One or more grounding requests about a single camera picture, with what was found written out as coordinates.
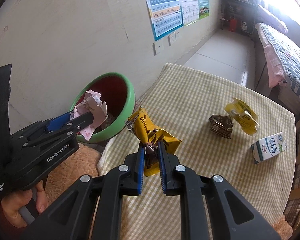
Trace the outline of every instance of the brown snack package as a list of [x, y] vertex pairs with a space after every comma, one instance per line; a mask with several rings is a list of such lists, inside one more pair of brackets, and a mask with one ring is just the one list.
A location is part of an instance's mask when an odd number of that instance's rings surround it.
[[224, 138], [231, 139], [230, 136], [233, 127], [231, 117], [213, 114], [209, 118], [209, 121], [211, 123], [211, 127], [210, 127], [211, 131]]

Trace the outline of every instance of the snack bag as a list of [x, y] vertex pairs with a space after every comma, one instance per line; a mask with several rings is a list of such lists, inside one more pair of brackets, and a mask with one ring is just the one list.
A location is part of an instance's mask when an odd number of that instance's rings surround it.
[[[170, 154], [174, 154], [181, 143], [181, 140], [153, 124], [142, 106], [128, 118], [126, 125], [128, 130], [137, 136], [144, 145], [156, 148], [158, 141], [163, 140], [165, 150]], [[146, 151], [144, 175], [151, 176], [159, 171], [159, 163], [155, 151]]]
[[241, 126], [241, 129], [248, 135], [254, 135], [257, 132], [258, 116], [242, 100], [232, 98], [233, 102], [225, 107], [225, 111], [235, 119]]

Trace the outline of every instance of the green bowl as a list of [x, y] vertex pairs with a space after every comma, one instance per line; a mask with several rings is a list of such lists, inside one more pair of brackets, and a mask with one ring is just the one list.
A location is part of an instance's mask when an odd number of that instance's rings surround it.
[[90, 82], [75, 98], [70, 111], [83, 101], [84, 94], [89, 89], [99, 92], [101, 100], [106, 101], [107, 112], [117, 116], [111, 125], [94, 133], [89, 141], [86, 141], [82, 135], [77, 135], [80, 142], [98, 143], [112, 138], [125, 127], [125, 120], [133, 113], [136, 97], [133, 85], [127, 77], [120, 73], [110, 72]]

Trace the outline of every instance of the crumpled paper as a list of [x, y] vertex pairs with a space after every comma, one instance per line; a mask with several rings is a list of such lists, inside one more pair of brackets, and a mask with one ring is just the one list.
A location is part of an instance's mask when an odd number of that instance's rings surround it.
[[84, 95], [83, 101], [74, 107], [73, 118], [77, 118], [87, 112], [93, 114], [92, 124], [80, 131], [86, 141], [90, 140], [94, 130], [108, 118], [106, 102], [102, 103], [100, 97], [100, 93], [88, 90]]

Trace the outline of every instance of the wall socket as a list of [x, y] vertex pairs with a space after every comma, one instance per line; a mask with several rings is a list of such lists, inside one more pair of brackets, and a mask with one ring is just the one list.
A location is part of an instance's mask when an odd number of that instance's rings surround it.
[[176, 33], [176, 40], [181, 38], [181, 34], [179, 30], [175, 31], [175, 33]]
[[171, 46], [176, 41], [176, 33], [173, 32], [168, 36], [169, 46]]
[[163, 39], [156, 41], [153, 44], [154, 54], [157, 55], [163, 51]]

